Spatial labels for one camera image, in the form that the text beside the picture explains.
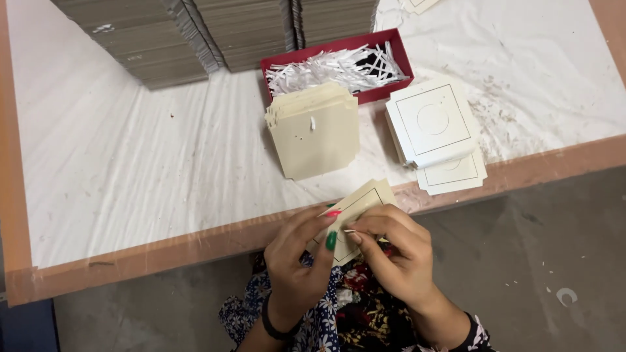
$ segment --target right hand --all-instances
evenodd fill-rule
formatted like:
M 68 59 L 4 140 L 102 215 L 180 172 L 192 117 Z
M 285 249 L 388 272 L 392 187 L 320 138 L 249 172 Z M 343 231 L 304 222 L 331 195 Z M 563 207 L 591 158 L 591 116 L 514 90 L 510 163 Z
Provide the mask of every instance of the right hand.
M 439 290 L 433 283 L 430 232 L 394 205 L 373 207 L 346 226 L 376 279 L 409 308 L 420 311 Z M 395 248 L 387 257 L 376 238 L 384 236 Z

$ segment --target green nail polish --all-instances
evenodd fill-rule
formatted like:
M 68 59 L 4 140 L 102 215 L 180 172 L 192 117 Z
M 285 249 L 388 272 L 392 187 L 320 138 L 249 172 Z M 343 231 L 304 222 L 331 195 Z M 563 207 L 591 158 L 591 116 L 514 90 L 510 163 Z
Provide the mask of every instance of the green nail polish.
M 326 249 L 329 251 L 335 250 L 335 245 L 337 244 L 337 231 L 332 230 L 328 233 L 328 237 L 326 237 Z

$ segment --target person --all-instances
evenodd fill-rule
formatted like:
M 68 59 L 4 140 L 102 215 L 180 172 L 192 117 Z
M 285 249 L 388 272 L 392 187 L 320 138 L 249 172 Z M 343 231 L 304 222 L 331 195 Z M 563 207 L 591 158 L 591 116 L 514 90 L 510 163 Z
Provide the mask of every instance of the person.
M 257 257 L 244 300 L 222 306 L 238 352 L 492 351 L 478 317 L 434 284 L 428 230 L 393 205 L 373 207 L 346 225 L 362 256 L 332 267 L 336 232 L 305 251 L 337 219 L 325 209 L 292 216 Z

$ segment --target left hand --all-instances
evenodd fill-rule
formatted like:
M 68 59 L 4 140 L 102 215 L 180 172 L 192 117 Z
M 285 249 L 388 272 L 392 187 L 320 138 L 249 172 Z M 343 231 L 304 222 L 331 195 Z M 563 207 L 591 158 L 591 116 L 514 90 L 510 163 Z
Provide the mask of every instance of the left hand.
M 293 215 L 265 248 L 265 264 L 272 283 L 267 313 L 272 326 L 281 333 L 290 331 L 328 288 L 336 233 L 320 243 L 312 267 L 303 267 L 299 261 L 307 244 L 337 220 L 336 215 L 319 216 L 327 209 L 313 207 Z

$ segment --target hand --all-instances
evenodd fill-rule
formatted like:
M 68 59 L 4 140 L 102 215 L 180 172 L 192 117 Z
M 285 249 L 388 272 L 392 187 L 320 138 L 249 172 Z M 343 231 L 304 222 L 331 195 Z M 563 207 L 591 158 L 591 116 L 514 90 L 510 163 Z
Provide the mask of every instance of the hand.
M 325 210 L 327 207 L 314 207 L 292 216 L 265 249 L 265 263 L 272 282 L 268 317 L 281 333 L 289 332 L 324 297 L 328 288 L 336 232 L 330 233 L 326 243 L 319 246 L 311 268 L 299 262 L 307 244 L 337 220 L 337 215 L 319 216 Z
M 347 226 L 376 279 L 394 297 L 420 311 L 438 295 L 433 283 L 430 232 L 405 212 L 387 204 L 369 209 Z M 387 257 L 376 242 L 385 236 L 395 248 Z

